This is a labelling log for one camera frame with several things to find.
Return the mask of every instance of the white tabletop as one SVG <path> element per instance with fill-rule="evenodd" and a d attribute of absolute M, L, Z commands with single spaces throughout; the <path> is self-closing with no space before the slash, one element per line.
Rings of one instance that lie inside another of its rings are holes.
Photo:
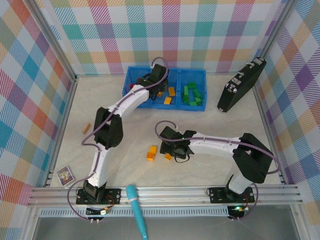
<path fill-rule="evenodd" d="M 124 137 L 109 159 L 107 186 L 138 187 L 225 185 L 238 171 L 233 160 L 215 155 L 191 155 L 190 161 L 176 163 L 159 153 L 161 140 L 154 133 L 158 121 L 170 120 L 180 131 L 193 130 L 216 137 L 241 137 L 251 133 L 267 147 L 266 132 L 254 94 L 249 91 L 231 110 L 222 113 L 217 104 L 224 85 L 233 75 L 207 75 L 204 112 L 137 108 L 123 120 Z M 80 78 L 59 151 L 55 171 L 68 165 L 76 180 L 89 175 L 94 147 L 81 146 L 86 123 L 94 125 L 99 107 L 107 108 L 122 97 L 124 75 Z M 162 131 L 165 124 L 159 127 Z M 151 145 L 157 145 L 154 162 L 147 161 Z M 264 184 L 280 184 L 278 174 L 268 175 Z M 56 174 L 51 187 L 61 187 Z"/>

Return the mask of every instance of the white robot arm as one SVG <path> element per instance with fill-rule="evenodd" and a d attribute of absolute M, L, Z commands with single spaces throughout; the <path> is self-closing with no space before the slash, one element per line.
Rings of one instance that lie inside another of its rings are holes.
<path fill-rule="evenodd" d="M 155 99 L 159 92 L 168 90 L 168 72 L 168 68 L 153 64 L 152 72 L 138 78 L 136 84 L 118 102 L 109 108 L 100 107 L 97 110 L 92 133 L 97 150 L 90 174 L 83 183 L 83 191 L 91 201 L 99 203 L 104 197 L 108 159 L 124 136 L 122 119 L 149 98 Z"/>
<path fill-rule="evenodd" d="M 178 132 L 166 126 L 160 134 L 157 132 L 156 134 L 162 139 L 160 153 L 172 155 L 176 162 L 178 162 L 177 158 L 188 157 L 189 160 L 190 155 L 193 154 L 210 154 L 233 159 L 239 172 L 231 176 L 225 187 L 226 196 L 231 201 L 239 198 L 252 183 L 262 184 L 273 160 L 270 157 L 271 151 L 250 133 L 244 133 L 242 137 L 224 138 L 208 136 L 192 130 Z"/>
<path fill-rule="evenodd" d="M 134 91 L 143 88 L 141 85 L 134 85 L 130 92 L 127 95 L 133 93 Z M 126 101 L 123 102 L 121 107 L 116 109 L 114 115 L 118 115 L 121 119 L 127 117 L 134 109 L 136 109 L 140 104 L 147 101 L 149 98 L 149 91 L 147 89 L 143 89 L 132 96 L 130 96 Z M 117 108 L 117 103 L 110 106 L 108 108 L 109 112 L 112 112 L 115 108 Z M 101 143 L 97 143 L 99 148 L 101 149 L 100 157 L 98 158 L 98 150 L 95 151 L 94 154 L 94 161 L 92 163 L 90 174 L 94 173 L 94 168 L 96 165 L 96 161 L 98 161 L 98 166 L 96 168 L 95 173 L 92 177 L 88 179 L 88 183 L 94 187 L 100 188 L 107 182 L 107 167 L 108 167 L 108 159 L 110 159 L 111 155 L 113 154 L 114 147 L 110 147 L 106 149 L 104 145 Z"/>

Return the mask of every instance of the black briefcase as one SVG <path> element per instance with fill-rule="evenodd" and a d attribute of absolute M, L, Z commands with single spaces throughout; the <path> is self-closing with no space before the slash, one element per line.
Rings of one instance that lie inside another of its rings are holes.
<path fill-rule="evenodd" d="M 228 112 L 256 84 L 266 63 L 262 57 L 256 57 L 225 84 L 217 105 L 221 112 Z"/>

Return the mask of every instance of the yellow block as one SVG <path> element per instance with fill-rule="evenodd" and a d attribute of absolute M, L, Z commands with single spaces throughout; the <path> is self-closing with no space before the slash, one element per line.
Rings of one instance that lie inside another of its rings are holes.
<path fill-rule="evenodd" d="M 88 123 L 84 126 L 84 128 L 83 128 L 83 130 L 82 130 L 82 133 L 83 133 L 83 134 L 87 134 L 87 132 L 89 131 L 90 128 L 91 128 L 91 124 L 90 124 L 90 122 L 88 122 Z"/>
<path fill-rule="evenodd" d="M 150 162 L 153 162 L 155 160 L 155 154 L 153 152 L 148 152 L 146 159 Z"/>
<path fill-rule="evenodd" d="M 166 159 L 171 160 L 172 156 L 169 153 L 166 153 L 164 156 Z"/>
<path fill-rule="evenodd" d="M 151 146 L 151 147 L 150 147 L 150 150 L 149 150 L 149 153 L 153 153 L 154 155 L 156 155 L 156 153 L 157 153 L 157 146 Z"/>
<path fill-rule="evenodd" d="M 171 97 L 166 97 L 165 100 L 164 100 L 164 104 L 170 104 L 171 102 Z"/>
<path fill-rule="evenodd" d="M 176 95 L 175 88 L 173 86 L 170 86 L 168 90 L 169 90 L 170 97 L 174 97 Z"/>

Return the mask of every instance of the plaid wall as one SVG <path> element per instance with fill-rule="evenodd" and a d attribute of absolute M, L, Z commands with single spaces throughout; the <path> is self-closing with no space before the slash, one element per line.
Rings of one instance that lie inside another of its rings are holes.
<path fill-rule="evenodd" d="M 285 0 L 37 2 L 73 68 L 91 75 L 124 73 L 157 56 L 170 67 L 238 71 L 268 38 Z"/>
<path fill-rule="evenodd" d="M 258 84 L 289 183 L 320 239 L 320 0 L 300 0 Z"/>
<path fill-rule="evenodd" d="M 45 177 L 71 80 L 22 0 L 0 6 L 0 240 L 14 240 Z"/>
<path fill-rule="evenodd" d="M 264 47 L 265 47 L 265 45 L 266 45 L 266 43 L 267 43 L 267 41 L 268 41 L 268 39 L 270 37 L 270 34 L 273 31 L 273 29 L 276 27 L 276 24 L 277 24 L 277 21 L 278 21 L 278 19 L 280 17 L 280 14 L 282 13 L 282 11 L 283 11 L 283 9 L 284 9 L 284 7 L 285 7 L 287 2 L 288 2 L 288 0 L 281 0 L 281 2 L 279 4 L 275 14 L 273 15 L 272 21 L 271 21 L 269 27 L 267 28 L 267 30 L 266 30 L 266 32 L 265 32 L 265 34 L 264 34 L 264 36 L 263 36 L 263 38 L 262 38 L 262 40 L 261 40 L 261 42 L 259 44 L 259 48 L 258 48 L 258 50 L 257 50 L 257 52 L 255 54 L 256 57 L 260 56 L 260 53 L 261 53 L 262 49 L 264 49 Z"/>

